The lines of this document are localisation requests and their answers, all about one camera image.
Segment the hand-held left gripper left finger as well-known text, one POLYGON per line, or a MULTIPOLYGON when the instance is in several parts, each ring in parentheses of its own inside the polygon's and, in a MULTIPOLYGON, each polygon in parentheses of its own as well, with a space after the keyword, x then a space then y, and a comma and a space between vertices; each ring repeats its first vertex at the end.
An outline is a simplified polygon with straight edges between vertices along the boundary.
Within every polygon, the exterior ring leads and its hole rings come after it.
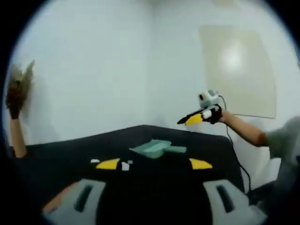
POLYGON ((95 225, 105 187, 103 181, 81 179, 63 196, 58 208, 43 212, 43 216, 52 225, 95 225))

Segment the person's right hand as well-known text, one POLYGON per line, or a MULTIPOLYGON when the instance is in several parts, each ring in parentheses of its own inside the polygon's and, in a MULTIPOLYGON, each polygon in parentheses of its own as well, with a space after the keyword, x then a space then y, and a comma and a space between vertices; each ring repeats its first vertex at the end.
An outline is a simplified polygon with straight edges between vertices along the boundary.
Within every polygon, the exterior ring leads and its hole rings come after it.
POLYGON ((215 124, 219 122, 221 117, 222 108, 218 104, 213 105, 202 112, 203 121, 208 122, 210 124, 215 124))

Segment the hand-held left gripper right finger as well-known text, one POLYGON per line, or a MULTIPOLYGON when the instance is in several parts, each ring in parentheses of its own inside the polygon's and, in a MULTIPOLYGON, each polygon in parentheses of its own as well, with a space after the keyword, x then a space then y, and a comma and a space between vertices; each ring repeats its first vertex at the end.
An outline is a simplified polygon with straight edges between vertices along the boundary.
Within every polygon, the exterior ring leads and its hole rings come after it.
POLYGON ((193 177, 189 197, 190 225, 262 225, 267 216, 212 164, 189 159, 193 177))

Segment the person's left hand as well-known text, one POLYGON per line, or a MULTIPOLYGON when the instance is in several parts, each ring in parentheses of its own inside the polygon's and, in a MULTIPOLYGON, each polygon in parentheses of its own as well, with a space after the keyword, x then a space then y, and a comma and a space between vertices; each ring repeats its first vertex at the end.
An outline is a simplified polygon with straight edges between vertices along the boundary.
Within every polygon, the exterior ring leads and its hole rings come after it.
POLYGON ((50 202, 48 202, 44 207, 43 207, 43 212, 49 213, 56 208, 59 207, 59 205, 62 202, 63 196, 75 185, 77 185, 78 182, 75 182, 68 187, 64 188, 61 192, 59 192, 50 202))

